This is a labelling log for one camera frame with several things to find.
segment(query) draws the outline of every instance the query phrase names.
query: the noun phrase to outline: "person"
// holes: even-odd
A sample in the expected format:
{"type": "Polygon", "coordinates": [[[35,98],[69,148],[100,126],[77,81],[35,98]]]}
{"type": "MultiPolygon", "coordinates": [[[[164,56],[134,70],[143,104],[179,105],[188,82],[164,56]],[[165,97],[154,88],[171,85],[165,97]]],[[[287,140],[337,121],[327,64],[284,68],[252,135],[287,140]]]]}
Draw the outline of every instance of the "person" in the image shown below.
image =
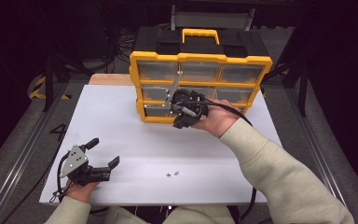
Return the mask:
{"type": "MultiPolygon", "coordinates": [[[[215,103],[237,107],[228,101],[215,103]]],[[[349,210],[336,199],[313,172],[283,148],[255,130],[244,119],[219,106],[208,105],[209,114],[193,128],[209,132],[235,154],[244,177],[267,198],[274,223],[354,223],[349,210]]],[[[73,186],[47,223],[86,223],[88,204],[97,183],[73,186]]],[[[146,223],[121,207],[110,207],[105,223],[146,223]]],[[[165,224],[235,223],[226,206],[179,206],[165,224]]]]}

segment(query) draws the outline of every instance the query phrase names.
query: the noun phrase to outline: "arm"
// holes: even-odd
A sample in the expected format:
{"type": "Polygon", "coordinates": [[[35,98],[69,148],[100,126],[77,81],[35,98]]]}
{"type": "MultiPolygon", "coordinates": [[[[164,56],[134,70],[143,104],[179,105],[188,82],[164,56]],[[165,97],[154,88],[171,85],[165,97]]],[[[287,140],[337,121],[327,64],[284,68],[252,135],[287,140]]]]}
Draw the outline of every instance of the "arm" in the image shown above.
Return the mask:
{"type": "MultiPolygon", "coordinates": [[[[229,105],[227,101],[216,102],[229,105]]],[[[354,222],[348,209],[310,169],[246,121],[227,113],[211,106],[208,118],[196,124],[195,128],[220,137],[231,148],[245,178],[266,196],[274,222],[354,222]]]]}
{"type": "Polygon", "coordinates": [[[71,185],[60,205],[48,219],[48,224],[87,223],[91,206],[90,195],[99,183],[89,183],[85,187],[71,185]]]}

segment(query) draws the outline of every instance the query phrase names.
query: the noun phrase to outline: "beige sleeve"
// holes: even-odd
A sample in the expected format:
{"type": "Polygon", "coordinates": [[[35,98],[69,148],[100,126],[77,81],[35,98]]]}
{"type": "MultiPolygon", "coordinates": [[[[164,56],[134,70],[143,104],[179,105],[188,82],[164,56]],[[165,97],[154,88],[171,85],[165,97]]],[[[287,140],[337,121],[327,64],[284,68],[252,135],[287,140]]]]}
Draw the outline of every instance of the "beige sleeve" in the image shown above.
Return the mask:
{"type": "Polygon", "coordinates": [[[220,140],[237,156],[249,183],[266,196],[274,223],[354,223],[310,169],[243,119],[220,140]]]}
{"type": "Polygon", "coordinates": [[[64,197],[48,219],[48,224],[86,224],[91,206],[70,197],[64,197]]]}
{"type": "Polygon", "coordinates": [[[225,205],[190,205],[175,208],[163,224],[235,224],[225,205]]]}

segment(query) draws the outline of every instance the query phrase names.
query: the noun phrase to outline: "person's left hand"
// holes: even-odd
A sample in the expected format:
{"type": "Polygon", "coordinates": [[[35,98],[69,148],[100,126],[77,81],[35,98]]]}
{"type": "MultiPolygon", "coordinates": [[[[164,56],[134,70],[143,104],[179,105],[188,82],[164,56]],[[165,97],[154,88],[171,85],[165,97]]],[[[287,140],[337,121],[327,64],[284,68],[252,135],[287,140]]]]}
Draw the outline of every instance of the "person's left hand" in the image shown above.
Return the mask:
{"type": "Polygon", "coordinates": [[[78,184],[72,183],[68,190],[66,191],[66,196],[71,197],[75,200],[81,201],[82,203],[88,203],[90,200],[90,195],[92,191],[100,184],[100,182],[89,183],[86,186],[81,186],[78,184]]]}

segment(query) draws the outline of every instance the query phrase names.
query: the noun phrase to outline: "hand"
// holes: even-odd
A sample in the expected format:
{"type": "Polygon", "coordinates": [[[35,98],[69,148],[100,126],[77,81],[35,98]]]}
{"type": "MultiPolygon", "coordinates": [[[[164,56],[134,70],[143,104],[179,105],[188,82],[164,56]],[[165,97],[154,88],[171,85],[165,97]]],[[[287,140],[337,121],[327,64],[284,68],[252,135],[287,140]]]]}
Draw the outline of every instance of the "hand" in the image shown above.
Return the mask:
{"type": "Polygon", "coordinates": [[[66,185],[70,184],[68,190],[66,191],[66,196],[71,197],[75,200],[81,201],[82,203],[88,203],[90,200],[90,195],[92,191],[100,184],[100,182],[89,183],[86,186],[81,186],[78,184],[72,183],[71,180],[68,180],[66,185]]]}
{"type": "MultiPolygon", "coordinates": [[[[232,105],[227,100],[211,100],[210,101],[222,105],[228,105],[234,109],[240,111],[235,105],[232,105]]],[[[200,120],[198,123],[191,126],[192,128],[202,129],[212,134],[215,137],[220,138],[235,121],[239,118],[237,115],[226,111],[222,107],[216,105],[208,105],[208,117],[200,120]]]]}

